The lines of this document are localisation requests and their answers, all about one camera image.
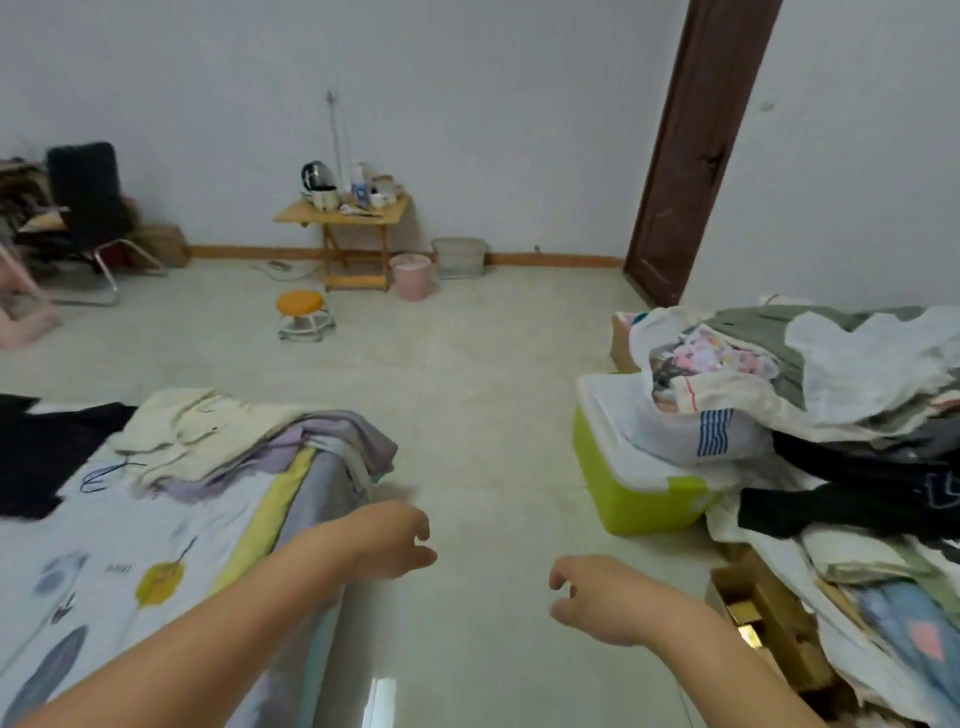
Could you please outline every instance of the white plastic bag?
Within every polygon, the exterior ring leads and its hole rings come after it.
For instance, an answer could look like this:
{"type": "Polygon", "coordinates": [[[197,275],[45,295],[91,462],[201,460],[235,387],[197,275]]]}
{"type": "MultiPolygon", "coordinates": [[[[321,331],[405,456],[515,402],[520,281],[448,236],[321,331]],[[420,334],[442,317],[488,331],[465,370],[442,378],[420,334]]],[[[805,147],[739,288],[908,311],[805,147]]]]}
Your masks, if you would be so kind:
{"type": "Polygon", "coordinates": [[[677,465],[734,460],[773,451],[770,431],[746,412],[715,409],[693,414],[660,410],[653,400],[650,350],[677,339],[692,324],[679,307],[658,308],[630,329],[630,353],[642,367],[634,382],[634,417],[623,435],[634,446],[677,465]]]}
{"type": "Polygon", "coordinates": [[[784,341],[804,355],[804,403],[819,423],[856,423],[934,394],[960,367],[960,307],[934,306],[912,321],[876,313],[853,331],[807,312],[784,341]]]}

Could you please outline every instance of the floor tile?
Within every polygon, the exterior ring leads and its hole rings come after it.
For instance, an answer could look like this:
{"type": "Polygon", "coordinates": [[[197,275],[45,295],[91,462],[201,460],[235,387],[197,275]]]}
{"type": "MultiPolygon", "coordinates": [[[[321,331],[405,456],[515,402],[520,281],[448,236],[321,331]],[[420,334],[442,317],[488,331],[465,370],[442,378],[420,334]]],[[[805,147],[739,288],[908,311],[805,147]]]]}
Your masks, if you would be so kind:
{"type": "MultiPolygon", "coordinates": [[[[247,261],[194,261],[122,279],[114,308],[66,308],[63,326],[0,354],[0,391],[138,403],[210,386],[259,401],[351,408],[400,445],[381,493],[433,522],[441,560],[345,597],[317,725],[362,725],[374,679],[411,726],[689,725],[649,653],[554,624],[562,553],[610,553],[701,596],[706,535],[620,539],[600,527],[570,444],[576,377],[612,368],[610,317],[645,308],[614,270],[493,268],[435,281],[421,303],[335,291],[321,343],[276,337],[276,297],[319,288],[247,261]]],[[[696,716],[691,708],[691,716],[696,716]]]]}
{"type": "Polygon", "coordinates": [[[713,558],[706,536],[682,546],[614,538],[582,489],[396,487],[431,516],[440,560],[347,595],[319,728],[359,727],[374,679],[396,685],[397,728],[688,725],[674,678],[651,653],[594,643],[549,618],[546,577],[559,555],[602,552],[699,595],[713,558]]]}

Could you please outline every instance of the pink trash can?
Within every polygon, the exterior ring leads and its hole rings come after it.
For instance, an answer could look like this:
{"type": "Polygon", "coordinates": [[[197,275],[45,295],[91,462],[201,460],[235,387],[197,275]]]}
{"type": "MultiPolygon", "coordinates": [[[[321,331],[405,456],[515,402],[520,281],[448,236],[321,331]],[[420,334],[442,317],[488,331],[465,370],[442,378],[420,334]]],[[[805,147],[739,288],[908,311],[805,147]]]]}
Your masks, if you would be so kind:
{"type": "Polygon", "coordinates": [[[422,301],[430,291],[430,263],[426,255],[403,253],[390,258],[396,292],[404,301],[422,301]]]}

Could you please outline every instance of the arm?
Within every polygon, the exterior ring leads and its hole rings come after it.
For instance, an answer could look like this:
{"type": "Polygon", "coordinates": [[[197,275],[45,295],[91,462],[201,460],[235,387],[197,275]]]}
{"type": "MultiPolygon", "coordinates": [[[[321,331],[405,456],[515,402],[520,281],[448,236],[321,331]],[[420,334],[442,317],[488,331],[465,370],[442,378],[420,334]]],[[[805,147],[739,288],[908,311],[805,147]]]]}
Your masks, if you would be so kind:
{"type": "Polygon", "coordinates": [[[609,556],[566,556],[550,588],[570,584],[551,616],[601,642],[645,645],[710,728],[825,728],[722,617],[697,599],[609,556]]]}
{"type": "Polygon", "coordinates": [[[27,716],[20,728],[222,726],[286,637],[356,579],[430,566],[426,516],[385,502],[301,533],[249,574],[27,716]]]}

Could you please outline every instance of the bed sheet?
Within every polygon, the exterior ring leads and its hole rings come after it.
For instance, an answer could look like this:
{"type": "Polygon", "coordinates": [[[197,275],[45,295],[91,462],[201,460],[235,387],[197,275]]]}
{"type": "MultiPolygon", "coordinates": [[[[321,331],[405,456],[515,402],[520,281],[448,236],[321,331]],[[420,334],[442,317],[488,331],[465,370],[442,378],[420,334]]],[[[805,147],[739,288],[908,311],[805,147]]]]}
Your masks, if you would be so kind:
{"type": "MultiPolygon", "coordinates": [[[[68,408],[42,403],[33,411],[68,408]]],[[[25,693],[34,703],[38,695],[41,702],[56,697],[202,601],[274,478],[252,473],[222,496],[188,505],[134,497],[128,480],[135,467],[101,448],[60,489],[64,503],[51,516],[0,519],[0,552],[16,554],[0,564],[0,722],[30,709],[25,693]],[[138,604],[136,585],[163,562],[183,564],[181,582],[161,603],[138,604]],[[40,674],[51,655],[59,672],[40,674]]],[[[318,453],[276,547],[366,497],[340,457],[318,453]]],[[[230,726],[312,725],[338,611],[320,610],[298,629],[230,726]]]]}

